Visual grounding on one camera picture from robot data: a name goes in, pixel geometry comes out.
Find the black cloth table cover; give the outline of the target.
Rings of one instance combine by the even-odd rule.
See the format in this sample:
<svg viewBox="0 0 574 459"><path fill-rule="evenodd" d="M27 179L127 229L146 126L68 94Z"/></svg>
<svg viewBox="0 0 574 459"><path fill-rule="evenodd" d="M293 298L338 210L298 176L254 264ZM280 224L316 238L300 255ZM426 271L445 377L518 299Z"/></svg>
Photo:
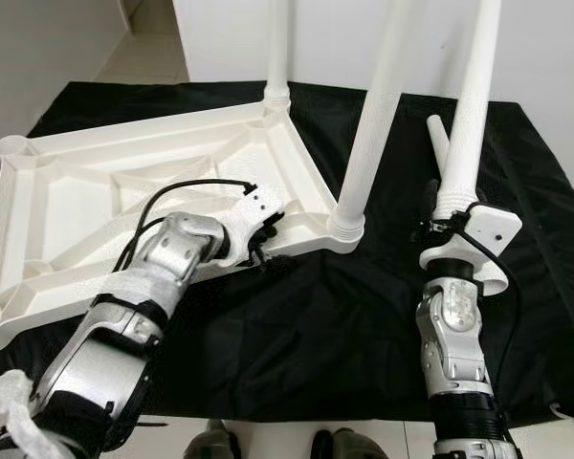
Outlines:
<svg viewBox="0 0 574 459"><path fill-rule="evenodd" d="M146 414L253 423L426 421L414 312L426 284L412 232L437 176L426 119L450 98L404 95L350 253L306 253L286 274L194 285L153 361ZM541 120L493 101L478 179L522 229L502 254L511 292L482 302L482 348L514 426L574 415L574 187Z"/></svg>

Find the grey right robot foot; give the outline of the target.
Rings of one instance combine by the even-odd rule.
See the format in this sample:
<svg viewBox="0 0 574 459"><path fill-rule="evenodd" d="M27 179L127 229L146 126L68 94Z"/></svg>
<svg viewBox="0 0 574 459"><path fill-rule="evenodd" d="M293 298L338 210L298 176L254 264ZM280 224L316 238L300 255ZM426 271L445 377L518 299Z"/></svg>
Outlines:
<svg viewBox="0 0 574 459"><path fill-rule="evenodd" d="M382 447L365 434L348 427L317 431L309 459L390 459Z"/></svg>

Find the grey robot foot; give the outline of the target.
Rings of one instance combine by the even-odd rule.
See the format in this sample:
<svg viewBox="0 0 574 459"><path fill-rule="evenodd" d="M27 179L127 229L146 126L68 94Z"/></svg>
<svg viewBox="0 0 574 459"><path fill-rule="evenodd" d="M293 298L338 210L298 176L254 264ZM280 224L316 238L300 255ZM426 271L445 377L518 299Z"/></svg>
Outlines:
<svg viewBox="0 0 574 459"><path fill-rule="evenodd" d="M196 434L182 459L242 459L238 438L221 420L208 420L204 432Z"/></svg>
<svg viewBox="0 0 574 459"><path fill-rule="evenodd" d="M309 459L390 459L382 447L365 434L348 427L317 431Z"/></svg>

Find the white plastic table top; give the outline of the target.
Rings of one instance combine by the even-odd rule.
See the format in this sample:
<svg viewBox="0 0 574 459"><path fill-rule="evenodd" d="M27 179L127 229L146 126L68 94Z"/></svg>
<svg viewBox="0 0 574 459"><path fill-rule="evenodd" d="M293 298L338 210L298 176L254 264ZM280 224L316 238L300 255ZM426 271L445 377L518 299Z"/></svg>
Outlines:
<svg viewBox="0 0 574 459"><path fill-rule="evenodd" d="M287 110L248 103L46 137L0 140L0 350L17 334L84 314L151 211L218 217L245 181L290 196L269 256L348 253L337 201Z"/></svg>

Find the white crumpled cloth strip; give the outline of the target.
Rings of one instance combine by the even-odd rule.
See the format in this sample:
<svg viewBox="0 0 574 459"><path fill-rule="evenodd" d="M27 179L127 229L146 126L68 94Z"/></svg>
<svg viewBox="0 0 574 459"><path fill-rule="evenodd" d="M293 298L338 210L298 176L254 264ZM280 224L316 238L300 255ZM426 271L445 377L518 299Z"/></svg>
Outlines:
<svg viewBox="0 0 574 459"><path fill-rule="evenodd" d="M14 443L23 459L64 459L59 447L33 422L30 411L33 381L21 370L0 375L0 416L6 440Z"/></svg>

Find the grey left robot foot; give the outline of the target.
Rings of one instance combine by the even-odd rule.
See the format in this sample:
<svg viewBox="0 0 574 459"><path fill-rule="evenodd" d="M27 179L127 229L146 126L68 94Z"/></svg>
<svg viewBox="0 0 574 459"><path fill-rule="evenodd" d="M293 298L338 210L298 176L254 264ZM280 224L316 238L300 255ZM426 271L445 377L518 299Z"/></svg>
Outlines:
<svg viewBox="0 0 574 459"><path fill-rule="evenodd" d="M204 432L196 434L182 459L242 459L238 438L221 420L208 420Z"/></svg>

